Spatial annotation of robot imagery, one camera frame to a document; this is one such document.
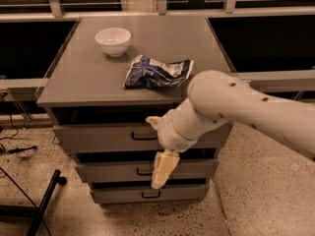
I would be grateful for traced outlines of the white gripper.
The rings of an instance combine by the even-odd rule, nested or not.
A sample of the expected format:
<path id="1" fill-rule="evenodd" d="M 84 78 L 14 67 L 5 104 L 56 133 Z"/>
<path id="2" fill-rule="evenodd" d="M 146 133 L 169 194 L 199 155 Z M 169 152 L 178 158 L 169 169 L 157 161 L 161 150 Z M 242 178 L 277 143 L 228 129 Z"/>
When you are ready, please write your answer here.
<path id="1" fill-rule="evenodd" d="M 159 116 L 148 116 L 146 122 L 157 131 L 158 141 L 165 151 L 158 151 L 155 157 L 154 171 L 151 187 L 162 188 L 170 174 L 180 161 L 178 152 L 184 152 L 197 140 L 188 140 L 182 137 L 174 128 L 172 123 L 172 110 L 169 110 L 161 118 Z"/>

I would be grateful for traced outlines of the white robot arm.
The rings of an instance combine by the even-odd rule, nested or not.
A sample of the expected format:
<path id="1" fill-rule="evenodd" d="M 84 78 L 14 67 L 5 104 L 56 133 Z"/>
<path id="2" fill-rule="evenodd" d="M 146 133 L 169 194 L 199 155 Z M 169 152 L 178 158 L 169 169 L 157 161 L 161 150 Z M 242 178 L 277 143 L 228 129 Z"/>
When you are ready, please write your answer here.
<path id="1" fill-rule="evenodd" d="M 179 162 L 207 132 L 232 121 L 252 127 L 312 160 L 315 158 L 315 106 L 266 95 L 244 81 L 208 70 L 189 83 L 187 98 L 147 122 L 157 131 L 163 152 L 156 155 L 151 187 L 163 187 Z"/>

